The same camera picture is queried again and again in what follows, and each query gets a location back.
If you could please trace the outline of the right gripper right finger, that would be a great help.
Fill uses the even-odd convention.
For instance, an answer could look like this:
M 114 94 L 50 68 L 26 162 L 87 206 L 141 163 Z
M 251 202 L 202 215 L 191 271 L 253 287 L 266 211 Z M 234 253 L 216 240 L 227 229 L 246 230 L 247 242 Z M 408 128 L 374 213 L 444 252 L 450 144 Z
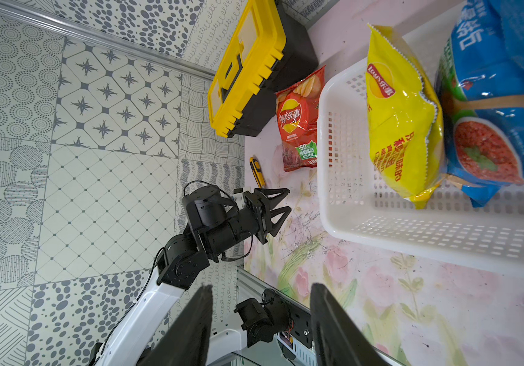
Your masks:
M 353 321 L 323 284 L 312 285 L 312 335 L 321 366 L 386 366 Z

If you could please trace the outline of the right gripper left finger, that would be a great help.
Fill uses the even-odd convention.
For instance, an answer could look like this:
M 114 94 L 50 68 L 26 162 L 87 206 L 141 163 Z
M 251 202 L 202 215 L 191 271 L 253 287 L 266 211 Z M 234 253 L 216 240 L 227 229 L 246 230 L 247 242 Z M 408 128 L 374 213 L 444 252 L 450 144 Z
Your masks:
M 212 305 L 212 286 L 202 286 L 166 335 L 139 365 L 206 365 L 212 327 Z

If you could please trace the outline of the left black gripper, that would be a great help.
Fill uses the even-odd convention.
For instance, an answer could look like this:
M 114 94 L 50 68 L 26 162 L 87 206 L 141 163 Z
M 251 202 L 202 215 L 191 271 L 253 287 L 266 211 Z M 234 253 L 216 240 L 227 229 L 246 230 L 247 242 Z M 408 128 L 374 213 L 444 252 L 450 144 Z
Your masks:
M 251 254 L 254 245 L 240 256 L 229 256 L 228 250 L 247 240 L 265 244 L 267 234 L 276 237 L 280 232 L 292 209 L 275 207 L 289 193 L 287 188 L 256 188 L 240 193 L 241 201 L 238 201 L 219 186 L 206 184 L 190 194 L 184 193 L 186 233 L 193 236 L 197 248 L 204 250 L 207 259 L 238 262 Z

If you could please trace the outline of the red Lay's chip bag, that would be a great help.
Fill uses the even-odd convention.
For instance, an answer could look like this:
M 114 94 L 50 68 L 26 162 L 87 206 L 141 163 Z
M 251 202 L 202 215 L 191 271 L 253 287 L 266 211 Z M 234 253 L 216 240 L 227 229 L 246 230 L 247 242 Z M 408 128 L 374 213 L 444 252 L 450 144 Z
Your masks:
M 276 93 L 276 119 L 286 172 L 315 168 L 318 158 L 318 107 L 325 68 Z

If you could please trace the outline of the yellow Lay's bag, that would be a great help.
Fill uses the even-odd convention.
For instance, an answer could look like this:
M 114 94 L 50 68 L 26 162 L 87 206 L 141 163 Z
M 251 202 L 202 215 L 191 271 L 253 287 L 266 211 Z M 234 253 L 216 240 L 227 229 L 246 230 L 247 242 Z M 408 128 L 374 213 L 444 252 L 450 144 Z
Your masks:
M 393 27 L 370 25 L 365 72 L 369 156 L 388 187 L 420 210 L 443 181 L 440 101 Z

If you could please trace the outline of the blue Lay's chip bag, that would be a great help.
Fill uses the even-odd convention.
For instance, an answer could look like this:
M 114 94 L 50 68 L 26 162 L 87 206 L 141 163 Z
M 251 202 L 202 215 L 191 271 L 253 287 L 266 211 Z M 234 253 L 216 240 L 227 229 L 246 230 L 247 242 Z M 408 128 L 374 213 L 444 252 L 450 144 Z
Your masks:
M 468 1 L 443 49 L 436 90 L 449 178 L 474 207 L 524 185 L 524 1 Z

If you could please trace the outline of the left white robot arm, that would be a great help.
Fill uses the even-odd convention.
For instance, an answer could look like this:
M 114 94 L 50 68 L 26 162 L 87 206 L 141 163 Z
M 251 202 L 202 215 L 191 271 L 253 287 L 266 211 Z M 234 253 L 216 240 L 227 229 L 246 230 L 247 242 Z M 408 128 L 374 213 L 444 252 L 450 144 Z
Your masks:
M 227 262 L 226 250 L 245 239 L 276 236 L 292 209 L 281 207 L 287 188 L 256 188 L 244 192 L 243 203 L 216 185 L 202 181 L 184 195 L 187 227 L 172 237 L 155 256 L 141 293 L 104 343 L 92 351 L 92 365 L 116 365 L 140 358 L 141 336 L 150 336 L 173 305 L 210 262 Z

